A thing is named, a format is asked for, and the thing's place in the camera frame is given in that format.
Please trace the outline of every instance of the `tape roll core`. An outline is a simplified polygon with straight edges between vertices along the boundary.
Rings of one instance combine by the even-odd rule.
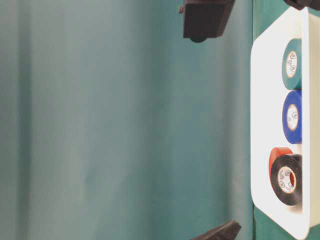
[[[292,90],[286,96],[282,110],[283,132],[291,144],[302,143],[302,93]]]
[[[300,38],[289,41],[282,58],[282,80],[288,90],[302,87],[302,42]]]
[[[281,202],[288,206],[299,204],[302,201],[302,156],[277,157],[271,168],[271,185]]]

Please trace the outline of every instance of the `teal backdrop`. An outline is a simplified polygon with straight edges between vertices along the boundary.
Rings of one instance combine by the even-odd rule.
[[[1,239],[252,239],[252,3],[201,44],[182,3],[0,1]]]
[[[282,0],[253,0],[253,39],[263,33],[282,13],[288,9]],[[320,17],[320,12],[309,11]],[[285,230],[268,218],[258,208],[254,209],[254,239],[256,240],[294,240]],[[307,240],[320,239],[320,225],[310,229]]]

